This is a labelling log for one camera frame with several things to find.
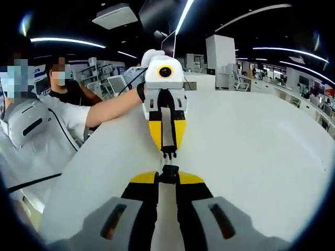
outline black shirt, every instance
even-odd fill
[[[70,103],[78,106],[92,106],[92,102],[85,96],[83,90],[80,88],[79,83],[75,80],[65,82],[67,93],[56,93],[51,91],[51,97],[58,98],[64,103]]]

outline ceiling vent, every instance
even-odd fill
[[[93,23],[107,30],[137,22],[138,19],[128,4],[118,4],[102,10],[96,14]]]
[[[304,59],[303,59],[302,57],[296,58],[296,57],[294,57],[294,56],[289,56],[289,58],[290,58],[292,61],[297,62],[297,63],[299,63],[299,64],[305,64]]]

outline white table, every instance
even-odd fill
[[[196,72],[184,72],[185,79],[197,83],[197,90],[215,90],[215,76]]]
[[[323,199],[334,141],[304,112],[274,97],[188,92],[187,127],[174,164],[202,177],[265,236],[293,241]],[[44,210],[47,242],[69,238],[84,218],[121,196],[130,179],[161,170],[141,107],[99,129],[69,162]]]

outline black ceiling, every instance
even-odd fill
[[[169,3],[169,9],[164,12],[153,11],[152,23],[148,31],[142,23],[136,22],[127,26],[106,30],[94,23],[96,13],[106,7],[118,3],[128,3],[138,15],[144,3]],[[121,55],[123,51],[141,58],[149,48],[159,49],[161,40],[154,37],[152,28],[165,33],[173,31],[187,0],[132,0],[132,1],[34,1],[23,4],[12,3],[14,6],[10,17],[2,14],[3,30],[17,29],[22,17],[32,11],[32,22],[27,36],[34,37],[64,37],[73,38],[105,45],[105,49],[88,47],[86,45],[44,42],[36,43],[34,56],[45,56],[55,53],[76,54],[74,59],[87,59],[97,56],[100,59],[131,61],[132,58]],[[267,10],[236,21],[215,32],[220,25],[234,18],[262,7],[289,3],[290,8]],[[265,58],[269,64],[279,61],[292,62],[288,56],[299,56],[295,53],[282,51],[260,51],[253,47],[281,47],[303,50],[329,60],[325,66],[323,61],[303,56],[304,67],[320,72],[330,79],[333,74],[335,60],[333,48],[335,36],[332,34],[333,11],[330,4],[318,1],[223,1],[223,0],[194,0],[186,16],[182,29],[177,36],[176,55],[186,53],[206,54],[206,38],[213,34],[228,36],[235,39],[237,56],[241,58]],[[319,47],[315,50],[319,38]]]

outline white shirt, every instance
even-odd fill
[[[60,102],[51,96],[40,97],[75,139],[84,140],[84,131],[89,107]],[[6,187],[63,172],[76,150],[69,143],[62,128],[50,112],[45,131],[36,135],[22,147],[14,147],[0,127],[0,171]],[[43,212],[44,205],[58,178],[22,189],[32,205]]]
[[[84,141],[86,118],[90,107],[63,103],[59,99],[49,95],[39,96],[39,99],[53,110],[58,118],[62,119],[66,128],[75,139]]]

